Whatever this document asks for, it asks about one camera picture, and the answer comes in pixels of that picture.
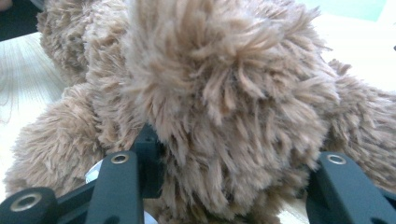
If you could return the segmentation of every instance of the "fluffy fur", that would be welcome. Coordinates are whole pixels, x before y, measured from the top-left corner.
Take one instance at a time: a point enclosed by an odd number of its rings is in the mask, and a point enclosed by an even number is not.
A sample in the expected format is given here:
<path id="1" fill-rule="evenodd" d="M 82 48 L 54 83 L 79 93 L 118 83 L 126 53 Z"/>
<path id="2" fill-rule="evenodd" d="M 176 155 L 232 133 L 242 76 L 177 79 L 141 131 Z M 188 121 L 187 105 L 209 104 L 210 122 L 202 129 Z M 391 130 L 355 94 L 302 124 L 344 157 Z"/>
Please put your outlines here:
<path id="1" fill-rule="evenodd" d="M 49 0 L 42 45 L 70 83 L 21 133 L 7 192 L 65 194 L 142 125 L 166 145 L 160 223 L 278 223 L 317 167 L 343 151 L 396 192 L 396 96 L 325 63 L 290 0 Z"/>

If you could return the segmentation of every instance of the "light wood grain surface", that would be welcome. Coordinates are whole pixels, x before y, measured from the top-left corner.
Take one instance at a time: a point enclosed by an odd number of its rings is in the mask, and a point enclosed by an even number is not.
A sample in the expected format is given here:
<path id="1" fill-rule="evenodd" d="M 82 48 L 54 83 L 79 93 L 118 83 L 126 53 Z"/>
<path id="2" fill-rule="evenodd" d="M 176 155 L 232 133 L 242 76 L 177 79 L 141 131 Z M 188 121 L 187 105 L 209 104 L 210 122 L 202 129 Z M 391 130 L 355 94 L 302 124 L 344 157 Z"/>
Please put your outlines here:
<path id="1" fill-rule="evenodd" d="M 396 27 L 388 23 L 324 15 L 314 24 L 333 52 L 324 58 L 352 63 L 351 73 L 386 91 L 396 91 Z M 0 42 L 0 178 L 12 163 L 21 127 L 35 121 L 61 97 L 65 85 L 39 45 L 40 34 Z M 5 199 L 0 184 L 0 202 Z M 304 203 L 287 205 L 282 223 L 308 223 Z"/>

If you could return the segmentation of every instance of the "light green surface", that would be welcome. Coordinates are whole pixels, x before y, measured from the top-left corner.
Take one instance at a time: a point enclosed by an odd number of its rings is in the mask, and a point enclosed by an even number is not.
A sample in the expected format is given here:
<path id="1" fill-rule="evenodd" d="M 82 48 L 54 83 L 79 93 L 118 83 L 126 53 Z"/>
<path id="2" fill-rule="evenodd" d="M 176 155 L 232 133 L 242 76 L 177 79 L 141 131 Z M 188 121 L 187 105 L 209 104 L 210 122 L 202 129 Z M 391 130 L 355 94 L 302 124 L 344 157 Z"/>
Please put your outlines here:
<path id="1" fill-rule="evenodd" d="M 320 6 L 324 13 L 366 21 L 377 21 L 387 0 L 296 0 L 308 7 Z"/>

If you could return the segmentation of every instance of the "white tag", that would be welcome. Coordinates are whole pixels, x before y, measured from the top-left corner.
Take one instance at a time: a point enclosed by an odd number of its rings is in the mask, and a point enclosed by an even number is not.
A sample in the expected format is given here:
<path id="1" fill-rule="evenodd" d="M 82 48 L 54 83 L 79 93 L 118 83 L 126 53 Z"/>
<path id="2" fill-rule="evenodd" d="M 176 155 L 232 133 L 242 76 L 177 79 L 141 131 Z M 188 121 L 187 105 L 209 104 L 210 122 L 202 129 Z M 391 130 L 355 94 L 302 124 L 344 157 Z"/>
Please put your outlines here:
<path id="1" fill-rule="evenodd" d="M 85 174 L 85 182 L 88 184 L 95 180 L 99 176 L 100 167 L 102 166 L 102 161 L 97 162 L 88 172 Z M 158 222 L 149 213 L 145 211 L 145 224 L 158 224 Z"/>

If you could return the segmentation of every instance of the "round metal fastener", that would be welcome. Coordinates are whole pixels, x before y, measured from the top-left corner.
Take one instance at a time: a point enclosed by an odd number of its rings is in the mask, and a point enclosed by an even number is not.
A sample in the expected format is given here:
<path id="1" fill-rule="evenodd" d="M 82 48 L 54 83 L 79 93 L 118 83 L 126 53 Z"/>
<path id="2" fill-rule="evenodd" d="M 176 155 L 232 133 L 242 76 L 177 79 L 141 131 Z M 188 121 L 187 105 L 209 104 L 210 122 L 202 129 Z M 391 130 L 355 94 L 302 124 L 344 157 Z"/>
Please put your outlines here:
<path id="1" fill-rule="evenodd" d="M 115 164 L 124 163 L 129 160 L 129 156 L 127 154 L 118 154 L 111 158 L 111 162 Z"/>
<path id="2" fill-rule="evenodd" d="M 337 156 L 337 155 L 328 155 L 327 160 L 329 160 L 332 163 L 338 164 L 338 165 L 344 165 L 347 164 L 346 159 Z"/>
<path id="3" fill-rule="evenodd" d="M 15 200 L 14 203 L 12 203 L 10 209 L 13 212 L 25 211 L 38 204 L 41 198 L 41 194 L 37 192 L 22 195 L 20 198 Z"/>

